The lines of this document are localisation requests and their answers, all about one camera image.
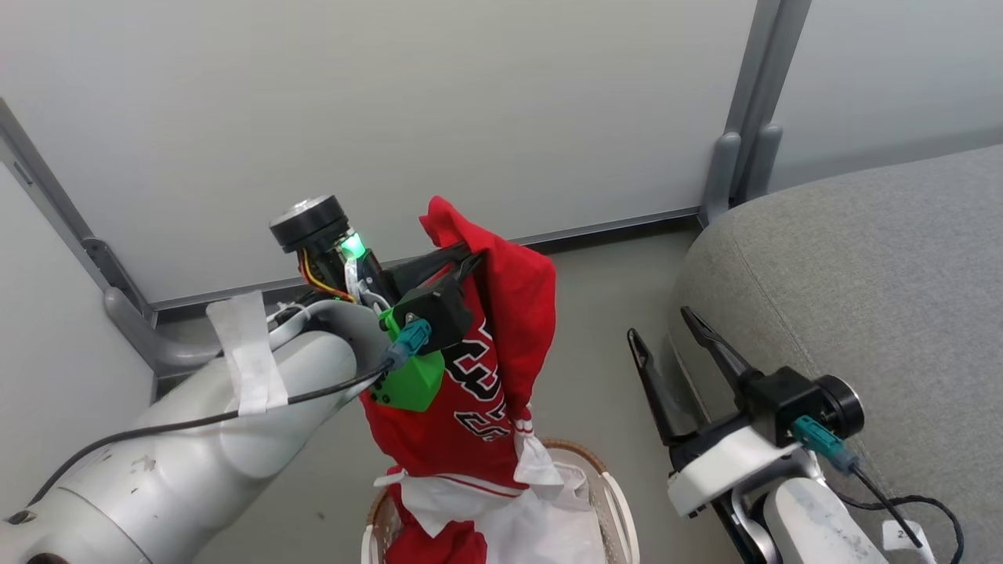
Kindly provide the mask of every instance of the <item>gray cushion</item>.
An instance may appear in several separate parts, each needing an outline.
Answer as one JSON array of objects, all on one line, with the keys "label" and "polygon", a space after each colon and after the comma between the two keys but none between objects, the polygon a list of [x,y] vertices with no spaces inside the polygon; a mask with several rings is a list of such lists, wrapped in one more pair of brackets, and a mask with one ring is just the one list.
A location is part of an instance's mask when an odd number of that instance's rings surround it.
[{"label": "gray cushion", "polygon": [[[831,373],[861,395],[851,447],[894,495],[938,498],[966,561],[1003,549],[1003,146],[827,179],[736,208],[685,259],[670,336],[709,411],[732,394],[678,314],[689,305],[754,366]],[[843,491],[874,501],[856,483]],[[954,534],[906,506],[940,562]],[[855,513],[881,543],[887,514]]]}]

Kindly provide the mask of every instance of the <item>floor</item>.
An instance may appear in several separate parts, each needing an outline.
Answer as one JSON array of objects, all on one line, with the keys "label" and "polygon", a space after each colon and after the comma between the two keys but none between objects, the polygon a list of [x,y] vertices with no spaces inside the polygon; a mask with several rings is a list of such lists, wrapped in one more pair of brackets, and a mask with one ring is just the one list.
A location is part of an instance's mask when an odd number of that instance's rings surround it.
[{"label": "floor", "polygon": [[[668,453],[625,337],[635,327],[652,348],[664,347],[668,288],[695,235],[681,231],[552,257],[558,331],[534,392],[537,433],[580,443],[606,463],[630,504],[644,562],[739,561],[712,512],[690,520],[669,504]],[[162,328],[183,339],[203,338],[206,329],[199,322]],[[372,481],[389,465],[361,406],[349,405],[196,562],[354,562],[376,494]]]}]

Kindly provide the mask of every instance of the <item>wicker basket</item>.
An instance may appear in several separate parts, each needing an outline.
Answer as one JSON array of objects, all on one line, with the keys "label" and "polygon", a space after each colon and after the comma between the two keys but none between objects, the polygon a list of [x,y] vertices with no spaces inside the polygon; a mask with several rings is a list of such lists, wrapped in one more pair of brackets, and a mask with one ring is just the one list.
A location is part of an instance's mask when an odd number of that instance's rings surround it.
[{"label": "wicker basket", "polygon": [[[602,461],[584,447],[568,441],[544,439],[551,458],[581,469],[589,480],[589,502],[599,518],[599,529],[609,564],[639,564],[637,531],[627,499]],[[400,518],[384,488],[369,511],[362,535],[362,564],[383,564],[386,549],[400,531]]]}]

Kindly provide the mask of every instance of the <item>sticker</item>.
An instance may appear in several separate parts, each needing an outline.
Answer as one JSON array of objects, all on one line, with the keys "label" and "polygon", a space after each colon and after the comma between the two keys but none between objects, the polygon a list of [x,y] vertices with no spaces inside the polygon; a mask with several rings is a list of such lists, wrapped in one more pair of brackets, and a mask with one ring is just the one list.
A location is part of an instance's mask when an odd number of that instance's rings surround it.
[{"label": "sticker", "polygon": [[912,550],[920,553],[920,557],[923,558],[923,562],[926,564],[937,564],[934,552],[930,549],[930,543],[927,542],[927,536],[923,533],[923,527],[920,527],[919,523],[909,521],[908,519],[906,520],[906,524],[916,533],[916,538],[920,539],[920,542],[923,543],[923,548],[916,548],[916,545],[909,539],[909,535],[899,526],[899,523],[895,520],[889,520],[882,525],[882,542],[885,545],[885,551]]}]

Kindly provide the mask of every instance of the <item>white tape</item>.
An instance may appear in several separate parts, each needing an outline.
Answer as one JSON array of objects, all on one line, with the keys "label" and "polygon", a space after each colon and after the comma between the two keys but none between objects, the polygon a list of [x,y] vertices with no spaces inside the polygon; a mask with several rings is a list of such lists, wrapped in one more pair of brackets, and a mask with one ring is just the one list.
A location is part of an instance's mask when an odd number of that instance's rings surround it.
[{"label": "white tape", "polygon": [[209,304],[206,315],[216,328],[230,367],[240,415],[264,413],[289,403],[279,367],[268,342],[268,322],[261,292]]},{"label": "white tape", "polygon": [[927,542],[927,536],[923,533],[923,527],[920,527],[919,523],[909,520],[906,520],[906,525],[909,525],[909,528],[916,533],[916,538],[920,539],[920,542],[923,543],[923,548],[916,548],[916,545],[913,544],[913,541],[909,540],[909,535],[906,534],[906,531],[902,529],[899,523],[889,520],[882,525],[882,543],[885,545],[885,551],[913,550],[920,553],[920,558],[923,559],[925,564],[937,564],[934,552],[930,549],[930,543]]}]

